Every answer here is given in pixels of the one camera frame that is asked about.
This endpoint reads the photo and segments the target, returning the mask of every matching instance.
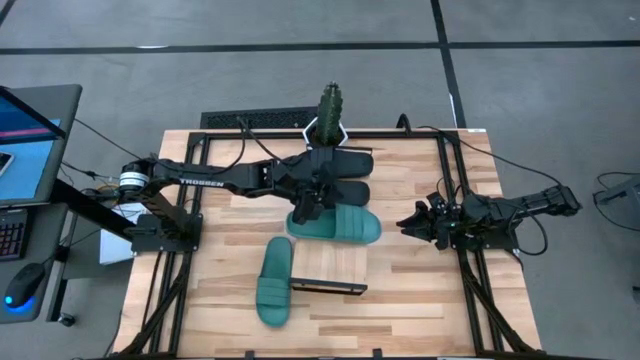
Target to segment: wooden table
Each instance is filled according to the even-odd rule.
[[[188,135],[187,130],[166,131],[160,157],[183,161]],[[461,130],[460,136],[490,150],[485,132]],[[302,140],[264,140],[264,144],[281,157],[304,150]],[[349,145],[374,149],[375,168],[367,180],[371,187],[368,208],[380,218],[383,235],[367,249],[367,292],[347,296],[294,291],[286,326],[270,329],[263,325],[255,310],[256,278],[267,242],[286,235],[284,219],[292,206],[272,196],[250,200],[205,189],[204,233],[193,257],[179,357],[238,357],[246,350],[255,350],[256,356],[371,356],[374,348],[382,348],[385,356],[474,354],[456,254],[439,252],[433,244],[404,236],[395,226],[413,213],[416,200],[435,190],[442,176],[436,142],[367,139],[350,140]],[[229,164],[240,146],[237,140],[214,141],[208,164]],[[473,190],[501,195],[493,159],[465,146],[462,149]],[[267,157],[254,141],[247,141],[242,162]],[[451,149],[449,159],[457,180]],[[177,186],[164,190],[172,201],[177,192]],[[539,347],[519,264],[504,251],[485,254],[496,305],[527,343]],[[144,254],[134,261],[116,351],[140,330],[155,259],[156,254]],[[480,305],[478,313],[485,348],[490,349],[486,314]],[[168,346],[172,318],[170,310],[161,350]]]

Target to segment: gray floor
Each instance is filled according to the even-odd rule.
[[[442,0],[442,8],[450,41],[640,39],[633,0]],[[0,28],[0,47],[435,39],[427,0],[18,0]],[[549,251],[524,258],[544,348],[636,359],[640,236],[600,218],[590,194],[601,172],[640,171],[640,48],[452,53],[469,127],[487,128],[496,153],[557,176],[584,206],[572,218],[544,218]],[[78,117],[138,154],[157,151],[165,129],[196,128],[202,111],[314,105],[331,80],[343,88],[349,126],[390,126],[400,112],[414,125],[453,125],[437,50],[0,56],[6,86],[81,84]],[[104,174],[129,160],[80,126],[68,150],[69,162]],[[507,196],[550,185],[498,166]],[[624,204],[606,210],[640,227]],[[523,247],[541,246],[535,226],[519,234]],[[127,277],[123,267],[73,283],[64,310],[78,315],[75,327],[4,325],[3,358],[102,355]]]

